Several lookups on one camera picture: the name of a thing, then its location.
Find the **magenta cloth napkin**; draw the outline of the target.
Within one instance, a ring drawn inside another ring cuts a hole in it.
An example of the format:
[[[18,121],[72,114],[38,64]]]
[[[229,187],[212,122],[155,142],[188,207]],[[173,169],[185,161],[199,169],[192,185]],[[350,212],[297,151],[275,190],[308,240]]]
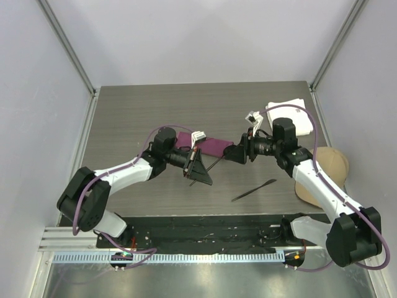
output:
[[[207,137],[203,142],[198,144],[202,154],[221,158],[223,156],[223,150],[230,145],[233,145],[232,141],[221,140],[217,138]],[[189,147],[191,146],[191,136],[188,132],[179,132],[177,134],[176,147]]]

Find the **dark metal fork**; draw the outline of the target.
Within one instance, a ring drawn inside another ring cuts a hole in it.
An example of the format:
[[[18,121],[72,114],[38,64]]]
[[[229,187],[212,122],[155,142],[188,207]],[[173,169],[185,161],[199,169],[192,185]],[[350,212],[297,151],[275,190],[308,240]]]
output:
[[[247,192],[244,192],[244,193],[238,195],[237,197],[233,198],[233,199],[231,200],[231,202],[235,202],[235,201],[237,201],[237,200],[239,200],[239,199],[242,199],[243,197],[246,197],[246,196],[248,196],[248,195],[254,193],[255,191],[259,190],[260,188],[266,187],[266,186],[268,186],[268,185],[270,185],[270,184],[272,184],[272,183],[275,183],[276,181],[277,181],[276,179],[269,179],[269,180],[267,180],[265,183],[261,184],[260,186],[255,187],[254,189],[251,189],[251,190],[249,190],[249,191],[247,191]]]

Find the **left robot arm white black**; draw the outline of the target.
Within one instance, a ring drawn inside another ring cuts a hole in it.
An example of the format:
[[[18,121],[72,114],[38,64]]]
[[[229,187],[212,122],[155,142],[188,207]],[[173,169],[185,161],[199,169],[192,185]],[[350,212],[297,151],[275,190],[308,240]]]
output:
[[[167,165],[182,169],[183,177],[212,185],[201,149],[190,151],[171,148],[166,151],[149,148],[131,161],[113,168],[92,171],[82,167],[72,177],[57,202],[58,210],[72,221],[72,233],[95,231],[108,236],[120,248],[128,246],[133,228],[121,216],[106,209],[109,197],[132,184],[159,176]]]

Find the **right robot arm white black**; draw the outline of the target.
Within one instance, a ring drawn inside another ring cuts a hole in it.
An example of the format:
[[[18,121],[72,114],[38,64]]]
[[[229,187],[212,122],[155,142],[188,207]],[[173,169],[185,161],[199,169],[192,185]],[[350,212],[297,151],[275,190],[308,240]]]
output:
[[[278,166],[301,184],[319,202],[330,223],[300,217],[280,229],[281,240],[294,245],[301,239],[326,248],[333,262],[346,267],[390,251],[381,234],[381,217],[349,197],[325,174],[312,152],[298,145],[295,137],[277,139],[245,133],[237,145],[224,150],[226,160],[245,164],[256,156],[275,157]]]

